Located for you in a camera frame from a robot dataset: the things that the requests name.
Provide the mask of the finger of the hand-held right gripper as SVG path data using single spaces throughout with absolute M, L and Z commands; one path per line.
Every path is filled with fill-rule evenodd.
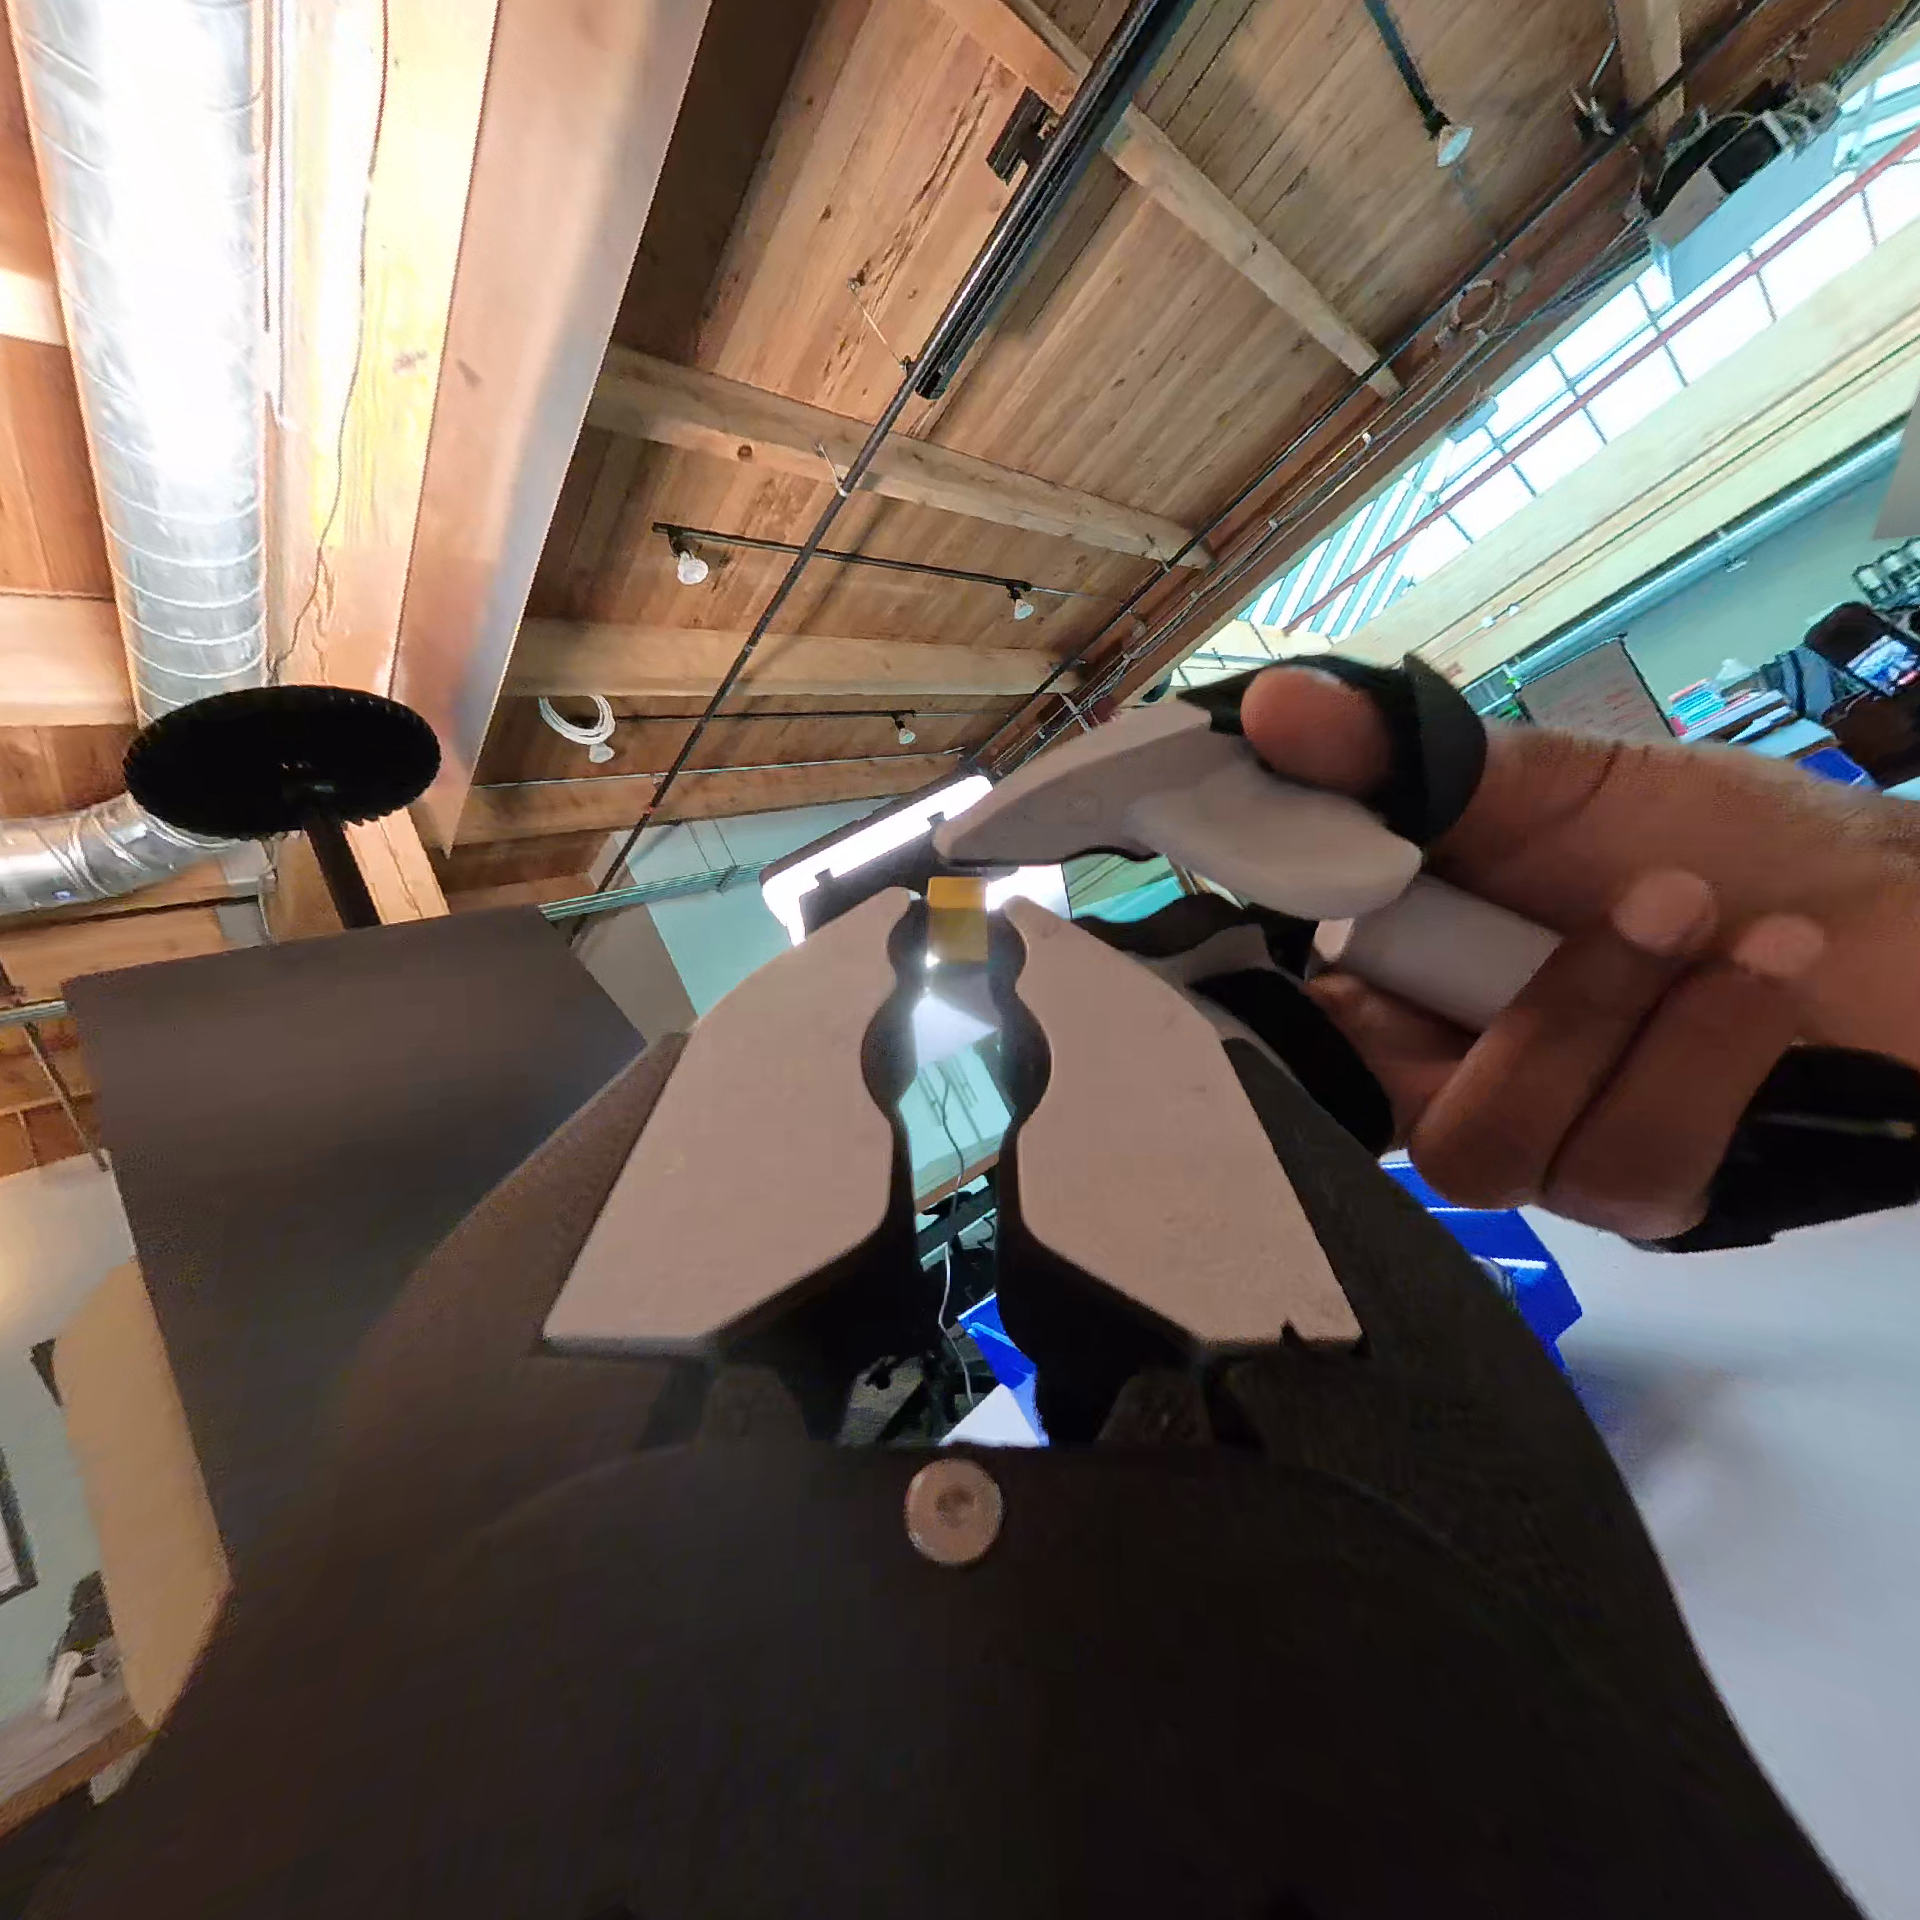
M 1157 972 L 1183 992 L 1248 975 L 1298 985 L 1312 972 L 1318 928 L 1316 919 L 1272 913 L 1159 913 Z
M 1282 780 L 1186 703 L 1128 712 L 1018 772 L 932 834 L 956 870 L 1090 852 L 1165 858 L 1298 921 L 1356 921 L 1399 902 L 1424 856 L 1356 800 Z

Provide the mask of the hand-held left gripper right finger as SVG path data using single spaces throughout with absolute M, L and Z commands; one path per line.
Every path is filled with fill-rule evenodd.
M 1040 903 L 1013 898 L 1004 923 L 1044 1054 L 1015 1128 L 1029 1239 L 1201 1358 L 1352 1348 L 1356 1310 L 1208 1018 Z

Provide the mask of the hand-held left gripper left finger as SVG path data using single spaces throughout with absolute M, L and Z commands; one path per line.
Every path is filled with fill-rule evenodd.
M 685 1036 L 543 1320 L 564 1354 L 720 1358 L 838 1284 L 901 1280 L 922 902 L 888 888 Z

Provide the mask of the blue bin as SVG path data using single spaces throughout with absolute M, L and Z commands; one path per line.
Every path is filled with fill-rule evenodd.
M 1476 1263 L 1535 1336 L 1550 1361 L 1566 1370 L 1564 1340 L 1581 1305 L 1564 1267 L 1518 1210 L 1471 1210 L 1438 1196 L 1408 1154 L 1386 1154 L 1383 1171 Z M 943 1321 L 946 1348 L 961 1370 L 956 1414 L 942 1446 L 1040 1450 L 1047 1443 L 1038 1408 L 1038 1364 L 1008 1332 L 998 1295 L 988 1284 Z

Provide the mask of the whiteboard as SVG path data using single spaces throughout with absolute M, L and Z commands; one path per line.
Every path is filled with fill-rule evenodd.
M 1516 703 L 1538 729 L 1614 746 L 1674 740 L 1669 712 L 1645 684 L 1624 640 L 1612 639 L 1526 680 Z

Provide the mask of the black board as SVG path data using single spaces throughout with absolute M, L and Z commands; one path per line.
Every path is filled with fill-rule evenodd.
M 535 908 L 74 977 L 64 1007 L 242 1559 L 416 1267 L 641 1036 Z

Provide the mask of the track light rail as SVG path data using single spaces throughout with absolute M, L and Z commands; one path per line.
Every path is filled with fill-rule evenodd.
M 854 751 L 864 752 L 869 748 L 894 752 L 952 737 L 965 723 L 973 723 L 983 713 L 977 706 L 856 706 L 822 712 L 777 706 L 725 712 L 703 726 L 694 713 L 623 713 L 615 720 L 615 746 L 623 752 L 655 752 L 669 759 L 685 737 L 696 737 L 694 754 L 729 758 L 742 754 L 749 748 L 770 752 L 777 739 L 801 737 L 844 740 L 844 746 L 828 751 L 829 758 L 853 754 Z
M 710 570 L 709 554 L 742 554 L 806 564 L 829 564 L 841 570 L 885 572 L 912 582 L 991 588 L 996 593 L 1004 593 L 1004 596 L 1010 601 L 1010 606 L 1015 609 L 1015 619 L 1032 618 L 1038 611 L 1038 601 L 1044 599 L 1054 604 L 1109 601 L 1105 595 L 1093 593 L 1087 588 L 1032 583 L 1013 575 L 996 575 L 981 568 L 956 568 L 932 561 L 885 559 L 828 544 L 801 546 L 774 538 L 729 535 L 702 527 L 684 527 L 663 520 L 655 520 L 650 523 L 650 532 L 668 542 L 668 548 L 674 555 L 677 578 L 684 585 L 696 585 L 705 578 L 705 572 Z

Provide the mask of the large silver air duct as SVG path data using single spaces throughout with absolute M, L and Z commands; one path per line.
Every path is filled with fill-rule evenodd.
M 266 680 L 255 6 L 6 19 L 146 728 Z

